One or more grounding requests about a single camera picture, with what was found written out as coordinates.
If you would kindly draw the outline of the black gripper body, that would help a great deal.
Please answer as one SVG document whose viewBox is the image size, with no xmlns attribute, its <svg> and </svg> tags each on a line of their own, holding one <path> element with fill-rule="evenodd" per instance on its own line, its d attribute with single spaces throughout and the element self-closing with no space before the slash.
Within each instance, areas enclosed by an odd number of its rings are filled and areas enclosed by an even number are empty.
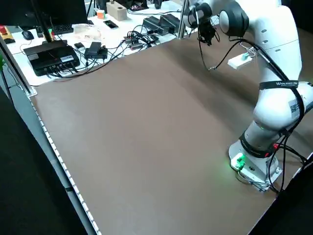
<svg viewBox="0 0 313 235">
<path fill-rule="evenodd" d="M 211 21 L 202 21 L 199 24 L 199 32 L 202 37 L 213 37 L 215 35 L 215 28 Z"/>
</svg>

